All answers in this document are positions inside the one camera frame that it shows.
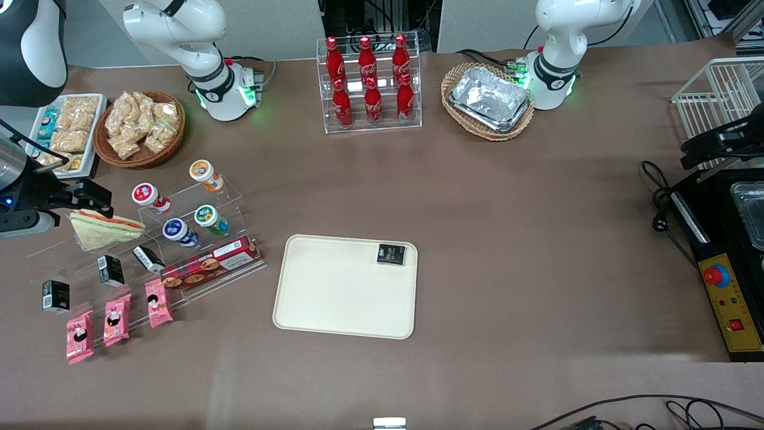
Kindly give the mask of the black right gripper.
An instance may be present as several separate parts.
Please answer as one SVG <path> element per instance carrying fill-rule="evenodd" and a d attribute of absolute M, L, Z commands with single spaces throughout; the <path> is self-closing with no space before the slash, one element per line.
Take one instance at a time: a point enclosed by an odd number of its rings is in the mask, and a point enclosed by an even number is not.
<path fill-rule="evenodd" d="M 114 216 L 114 210 L 111 208 L 111 191 L 91 179 L 78 179 L 70 186 L 70 192 L 67 187 L 67 183 L 61 182 L 52 173 L 23 174 L 19 179 L 2 188 L 1 214 L 24 210 L 57 210 L 58 212 L 83 213 L 94 217 Z M 95 208 L 76 208 L 74 199 Z"/>

